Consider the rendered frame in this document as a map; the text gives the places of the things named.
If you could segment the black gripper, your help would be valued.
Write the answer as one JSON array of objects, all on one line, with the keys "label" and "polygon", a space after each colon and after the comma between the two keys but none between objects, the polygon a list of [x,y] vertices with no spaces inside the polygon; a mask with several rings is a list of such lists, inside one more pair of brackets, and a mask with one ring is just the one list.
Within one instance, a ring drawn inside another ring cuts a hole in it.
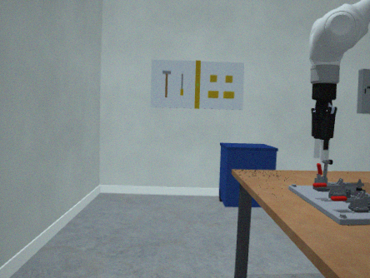
[{"label": "black gripper", "polygon": [[330,138],[333,138],[337,112],[337,108],[333,107],[332,99],[335,100],[336,95],[336,83],[314,83],[312,85],[312,99],[316,100],[315,108],[311,110],[312,137],[315,138],[312,158],[328,161],[329,143]]}]

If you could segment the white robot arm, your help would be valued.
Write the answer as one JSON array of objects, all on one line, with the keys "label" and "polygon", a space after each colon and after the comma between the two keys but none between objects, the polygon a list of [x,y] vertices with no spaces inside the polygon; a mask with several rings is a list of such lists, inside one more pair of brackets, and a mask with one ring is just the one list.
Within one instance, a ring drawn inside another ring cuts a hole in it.
[{"label": "white robot arm", "polygon": [[362,0],[343,4],[313,24],[309,39],[310,83],[339,83],[343,54],[368,32],[369,23],[370,0]]}]

